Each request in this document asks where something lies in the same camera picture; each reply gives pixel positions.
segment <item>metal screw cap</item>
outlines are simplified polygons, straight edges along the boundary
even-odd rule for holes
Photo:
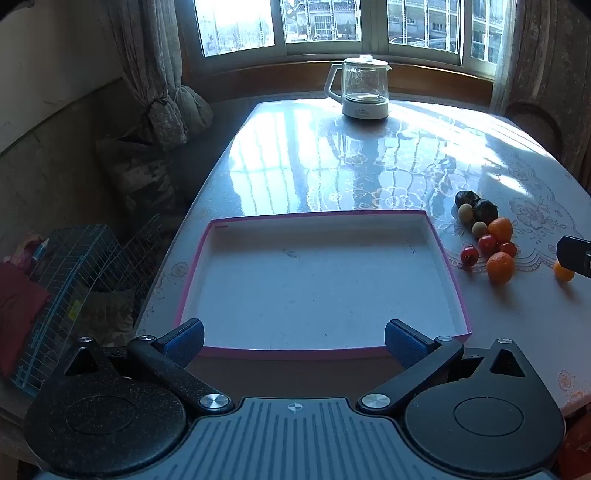
[[[199,403],[206,410],[219,410],[230,403],[230,399],[221,393],[210,393],[204,395],[199,400]]]
[[[380,408],[385,408],[388,405],[390,405],[390,399],[386,395],[382,395],[381,393],[370,393],[369,395],[366,395],[361,399],[361,403],[366,408],[378,410]]]

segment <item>kettle handle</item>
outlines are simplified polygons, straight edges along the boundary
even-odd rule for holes
[[[330,88],[332,87],[332,83],[335,80],[336,71],[342,70],[342,69],[343,69],[342,63],[333,63],[330,66],[329,76],[326,79],[326,83],[324,84],[324,94],[327,97],[330,97],[339,103],[343,103],[341,96],[334,93]]]

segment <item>orange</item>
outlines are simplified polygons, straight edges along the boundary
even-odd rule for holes
[[[499,217],[488,225],[488,232],[493,235],[500,244],[505,244],[513,236],[513,225],[511,220]]]
[[[486,262],[486,273],[491,282],[498,285],[507,283],[515,271],[515,262],[509,254],[497,252]]]
[[[571,281],[574,277],[574,272],[568,268],[564,268],[560,265],[558,259],[556,259],[556,262],[554,262],[554,275],[556,275],[556,278],[560,281]]]

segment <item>table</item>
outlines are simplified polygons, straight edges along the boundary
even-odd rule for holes
[[[490,285],[484,260],[472,273],[455,271],[473,325],[466,346],[487,348],[497,338],[512,338],[563,412],[574,411],[591,399],[591,319],[585,315],[591,283],[577,275],[559,284],[551,266],[563,235],[591,238],[591,197],[515,125],[468,109],[391,102],[386,121],[367,122],[344,117],[331,99],[259,104],[191,206],[137,334],[171,329],[211,219],[424,209],[456,268],[463,246],[475,243],[454,216],[458,190],[474,190],[496,204],[513,221],[519,249],[517,272],[504,286]],[[385,281],[387,275],[384,265]]]

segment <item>blue gripper pad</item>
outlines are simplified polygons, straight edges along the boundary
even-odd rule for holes
[[[190,319],[155,340],[153,345],[164,356],[185,368],[203,348],[205,331],[199,319]]]
[[[409,368],[437,348],[437,344],[400,320],[390,320],[384,332],[390,355]]]

